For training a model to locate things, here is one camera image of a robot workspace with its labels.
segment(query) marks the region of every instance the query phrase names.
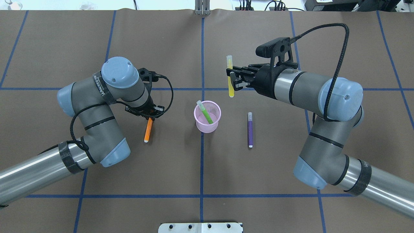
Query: yellow marker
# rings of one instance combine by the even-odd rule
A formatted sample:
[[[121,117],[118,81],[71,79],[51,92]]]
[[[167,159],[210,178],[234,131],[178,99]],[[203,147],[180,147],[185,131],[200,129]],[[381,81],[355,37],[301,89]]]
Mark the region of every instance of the yellow marker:
[[[233,69],[233,56],[232,55],[227,55],[227,68]],[[230,76],[227,76],[227,80],[229,81],[229,96],[233,98],[234,89],[233,89],[233,86],[231,85]]]
[[[145,131],[145,137],[144,137],[145,143],[148,143],[149,141],[149,134],[151,133],[151,128],[152,128],[152,119],[148,118],[147,130]]]

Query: black cable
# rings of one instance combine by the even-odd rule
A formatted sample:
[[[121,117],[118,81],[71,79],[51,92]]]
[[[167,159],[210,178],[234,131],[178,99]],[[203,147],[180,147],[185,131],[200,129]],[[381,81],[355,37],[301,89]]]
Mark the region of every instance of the black cable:
[[[281,9],[281,10],[289,10],[289,9],[295,9],[295,10],[305,11],[305,10],[302,10],[302,9],[299,9],[299,8],[291,8],[291,7],[289,7],[289,8],[283,8],[283,9]]]
[[[247,0],[247,10],[252,10],[252,1]]]
[[[143,116],[143,117],[151,117],[151,118],[154,118],[154,117],[160,117],[160,116],[164,115],[164,113],[166,113],[166,112],[168,111],[168,109],[170,109],[171,104],[173,103],[173,99],[174,99],[174,90],[173,90],[173,86],[171,85],[170,80],[169,80],[167,77],[165,77],[164,75],[160,75],[160,78],[163,78],[163,79],[167,80],[168,84],[170,85],[170,89],[171,89],[171,101],[170,101],[170,104],[168,105],[168,107],[167,107],[167,108],[166,108],[166,109],[165,109],[162,113],[160,113],[160,114],[158,114],[158,115],[155,115],[155,116],[149,116],[149,115],[146,115],[146,114],[142,114],[142,113],[140,113],[140,116]],[[126,104],[126,103],[124,103],[124,102],[117,101],[117,103],[118,103],[118,104],[123,104],[123,105],[125,105],[125,106],[129,107],[130,109],[134,109],[134,107],[131,107],[130,105],[128,105],[128,104]]]
[[[45,153],[46,151],[50,151],[51,149],[55,149],[55,148],[56,148],[56,147],[58,147],[58,146],[59,146],[59,144],[56,144],[56,145],[54,145],[54,146],[52,146],[52,147],[50,147],[50,148],[48,148],[48,149],[46,149],[46,150],[44,150],[44,151],[40,152],[38,155],[43,154],[43,153]]]
[[[84,143],[84,142],[82,142],[82,141],[78,141],[78,140],[76,140],[76,137],[75,137],[75,135],[73,134],[73,124],[75,123],[75,119],[77,118],[77,116],[78,116],[79,114],[81,114],[83,111],[86,111],[86,110],[88,110],[88,109],[90,109],[90,108],[97,107],[97,106],[101,106],[101,105],[106,105],[106,103],[94,104],[94,105],[91,105],[91,106],[89,106],[89,107],[86,107],[86,108],[84,108],[84,109],[80,110],[78,113],[76,113],[76,114],[72,117],[72,121],[70,122],[70,126],[69,126],[70,136],[71,136],[72,140],[71,140],[71,141],[66,141],[67,143],[74,143],[74,144],[76,144],[76,145],[77,145],[80,149],[82,149],[82,150],[84,150],[84,151],[89,150],[89,147],[88,147],[88,145],[86,145],[86,143]],[[54,148],[56,148],[56,147],[58,147],[58,146],[59,146],[59,144],[56,144],[56,145],[54,145],[54,146],[52,146],[52,147],[50,147],[50,148],[48,148],[48,149],[46,149],[46,150],[44,150],[44,151],[40,152],[40,153],[39,153],[39,155],[40,155],[40,154],[42,154],[42,153],[45,153],[45,152],[47,152],[47,151],[49,151],[49,150],[52,150],[52,149],[54,149]]]
[[[390,4],[390,2],[391,2],[391,0],[388,0],[388,1],[384,0],[384,3],[381,5],[380,10],[385,11],[387,9],[388,5]]]
[[[274,2],[274,11],[281,11],[281,10],[283,10],[283,9],[286,9],[286,4],[285,4],[284,2],[279,1],[279,0],[272,0],[272,1],[270,1],[270,2],[266,5],[265,11],[267,10],[267,7],[268,7],[268,6],[269,6],[272,2]]]
[[[274,2],[274,8],[276,9],[276,2],[275,2],[275,1],[270,1],[270,2],[266,5],[265,11],[267,10],[267,7],[268,7],[268,6],[269,6],[272,2]]]
[[[343,23],[333,23],[333,24],[320,25],[320,26],[314,27],[312,29],[309,29],[308,31],[306,31],[306,32],[304,32],[304,33],[302,33],[298,36],[295,36],[295,37],[291,38],[290,41],[291,41],[291,43],[294,43],[297,40],[299,40],[300,38],[302,38],[304,35],[308,34],[309,32],[313,32],[317,29],[324,28],[324,27],[343,27],[345,29],[344,44],[342,45],[342,50],[341,50],[341,54],[339,56],[338,65],[337,65],[337,68],[335,70],[334,76],[332,78],[331,85],[329,86],[328,94],[326,96],[326,101],[325,101],[325,107],[324,107],[324,110],[323,110],[323,119],[325,121],[336,121],[336,120],[328,119],[328,116],[327,116],[327,114],[328,114],[328,105],[329,105],[329,100],[330,100],[331,95],[332,95],[332,91],[333,91],[334,86],[335,86],[336,79],[337,79],[338,74],[339,74],[339,70],[341,69],[341,65],[342,65],[342,62],[344,60],[345,51],[347,49],[348,38],[349,38],[349,28],[348,28],[348,26],[346,24],[343,24]]]

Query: green marker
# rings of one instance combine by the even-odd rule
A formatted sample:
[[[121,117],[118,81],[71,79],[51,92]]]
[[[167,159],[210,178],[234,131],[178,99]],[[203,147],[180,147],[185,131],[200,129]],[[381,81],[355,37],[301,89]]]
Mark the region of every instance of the green marker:
[[[204,116],[206,117],[207,121],[209,124],[212,124],[213,121],[211,120],[210,115],[208,114],[206,108],[204,107],[203,103],[201,102],[201,100],[197,101],[197,105],[200,108],[201,112],[204,114]]]

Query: silver metal tube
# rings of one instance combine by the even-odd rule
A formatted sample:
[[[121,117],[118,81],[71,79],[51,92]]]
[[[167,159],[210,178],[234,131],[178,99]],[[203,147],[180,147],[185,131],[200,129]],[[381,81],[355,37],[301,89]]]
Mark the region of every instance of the silver metal tube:
[[[414,184],[376,167],[361,196],[414,218]]]
[[[80,166],[91,165],[86,162],[89,160],[86,153],[74,147],[78,148],[76,144],[69,145],[75,161],[79,161]],[[70,175],[59,149],[46,151],[0,172],[0,205],[7,205]]]
[[[355,158],[349,157],[348,170],[338,186],[343,190],[350,190],[355,185],[360,174],[361,162]]]

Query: pink cup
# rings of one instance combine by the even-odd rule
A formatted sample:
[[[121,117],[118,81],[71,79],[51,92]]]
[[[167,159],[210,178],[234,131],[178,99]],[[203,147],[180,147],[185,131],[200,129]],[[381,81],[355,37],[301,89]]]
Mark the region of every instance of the pink cup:
[[[219,125],[219,120],[221,117],[221,109],[213,101],[205,100],[202,103],[204,107],[206,108],[208,114],[210,115],[213,123],[209,124],[207,122],[207,119],[205,118],[204,114],[201,112],[200,108],[197,105],[195,106],[195,109],[194,109],[195,125],[201,132],[211,133],[214,130],[216,130],[217,126]]]

